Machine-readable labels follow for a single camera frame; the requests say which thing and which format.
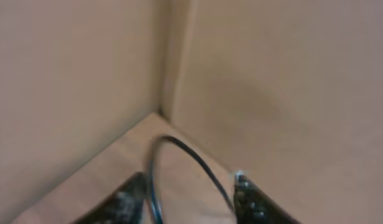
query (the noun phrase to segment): wooden surface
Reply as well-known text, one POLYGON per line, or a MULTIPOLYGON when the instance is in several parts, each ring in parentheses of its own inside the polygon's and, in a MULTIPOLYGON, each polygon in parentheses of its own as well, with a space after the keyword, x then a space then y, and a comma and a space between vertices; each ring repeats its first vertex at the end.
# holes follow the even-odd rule
POLYGON ((166 2, 0 1, 0 223, 158 108, 166 2))
POLYGON ((172 125, 303 223, 383 223, 383 0, 193 3, 172 125))
MULTIPOLYGON (((12 224, 70 223, 107 197, 135 171, 143 170, 150 140, 172 134, 206 160, 228 191, 228 172, 151 114, 112 143, 92 161, 23 212, 12 224)), ((225 202, 200 166, 182 150, 164 144, 160 156, 159 187, 166 223, 234 223, 225 202)))

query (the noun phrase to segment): black object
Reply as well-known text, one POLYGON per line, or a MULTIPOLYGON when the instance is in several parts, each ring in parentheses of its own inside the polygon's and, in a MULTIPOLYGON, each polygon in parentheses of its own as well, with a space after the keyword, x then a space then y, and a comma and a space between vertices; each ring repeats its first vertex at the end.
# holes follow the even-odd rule
POLYGON ((74 224, 140 224, 145 190, 145 175, 137 172, 74 224))
POLYGON ((298 224, 245 175, 237 175, 234 185, 237 224, 298 224))
POLYGON ((147 196, 150 199, 150 210, 152 213, 153 222, 156 224, 163 224, 164 221, 162 220, 162 214, 161 214, 161 204, 157 200, 157 197, 155 196, 155 189, 154 189, 154 161, 157 157, 157 153, 160 149, 160 144, 162 142, 170 142, 179 148, 183 149, 189 156, 191 156, 194 160, 197 161, 197 163, 203 168, 203 170, 206 172, 208 177, 212 180, 212 182, 215 184, 216 188, 218 188, 219 192, 223 196, 226 204, 228 205, 229 209, 234 212, 233 204, 231 203, 231 200, 229 196, 227 195, 226 191, 224 190, 221 183, 217 180, 214 173, 212 173, 210 167, 205 163, 205 161, 190 147, 188 147, 185 143, 183 143, 181 140, 173 137, 173 136, 160 136, 158 137, 152 146, 152 151, 150 155, 149 162, 147 164, 147 196))

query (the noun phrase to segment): blurry black object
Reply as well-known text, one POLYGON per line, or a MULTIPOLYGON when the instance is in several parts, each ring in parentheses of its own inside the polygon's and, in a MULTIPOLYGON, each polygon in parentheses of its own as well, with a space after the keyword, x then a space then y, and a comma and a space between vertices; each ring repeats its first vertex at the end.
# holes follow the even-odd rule
POLYGON ((236 175, 233 201, 237 224, 298 224, 245 175, 236 175))
POLYGON ((103 203, 74 224, 140 224, 145 191, 145 175, 137 172, 103 203))

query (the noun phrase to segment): wooden panel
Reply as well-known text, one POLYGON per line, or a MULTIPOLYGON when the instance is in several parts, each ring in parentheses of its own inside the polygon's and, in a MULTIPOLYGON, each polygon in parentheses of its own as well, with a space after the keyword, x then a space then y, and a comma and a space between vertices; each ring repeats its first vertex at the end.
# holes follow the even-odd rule
POLYGON ((157 109, 166 1, 0 1, 0 223, 157 109))
MULTIPOLYGON (((186 141, 156 114, 151 114, 113 142, 12 224, 69 223, 106 198, 134 172, 144 170, 151 139, 171 134, 192 147, 231 193, 228 172, 186 141)), ((166 223, 234 223, 223 198, 203 169, 181 149, 164 144, 160 156, 159 188, 166 223)))
POLYGON ((199 1, 172 124, 303 223, 383 223, 383 1, 199 1))

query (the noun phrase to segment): black cable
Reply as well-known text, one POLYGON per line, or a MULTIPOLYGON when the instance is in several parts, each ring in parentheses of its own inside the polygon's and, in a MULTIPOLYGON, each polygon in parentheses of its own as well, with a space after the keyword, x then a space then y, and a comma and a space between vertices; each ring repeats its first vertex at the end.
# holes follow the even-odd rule
POLYGON ((212 180, 212 182, 215 184, 216 188, 218 188, 219 192, 221 193, 222 197, 224 198, 226 204, 228 205, 229 209, 234 213, 234 207, 233 204, 227 195, 226 191, 224 190, 221 183, 218 181, 218 179, 215 177, 214 173, 212 173, 212 170, 208 165, 205 163, 205 161, 190 147, 188 147, 185 143, 183 143, 181 140, 169 136, 164 135, 158 137, 153 145, 152 145, 152 151, 150 155, 149 162, 147 164, 147 193, 148 198, 150 198, 150 210, 152 212, 152 216, 154 218, 155 223, 157 224, 163 224, 162 220, 162 214, 161 214, 161 207, 160 202, 157 200, 157 197, 155 196, 155 189, 154 189, 154 161, 157 157, 157 153, 160 149, 160 143, 162 142, 170 142, 179 148, 183 149, 189 156, 191 156, 194 160, 197 161, 197 163, 203 168, 203 170, 206 172, 208 177, 212 180))

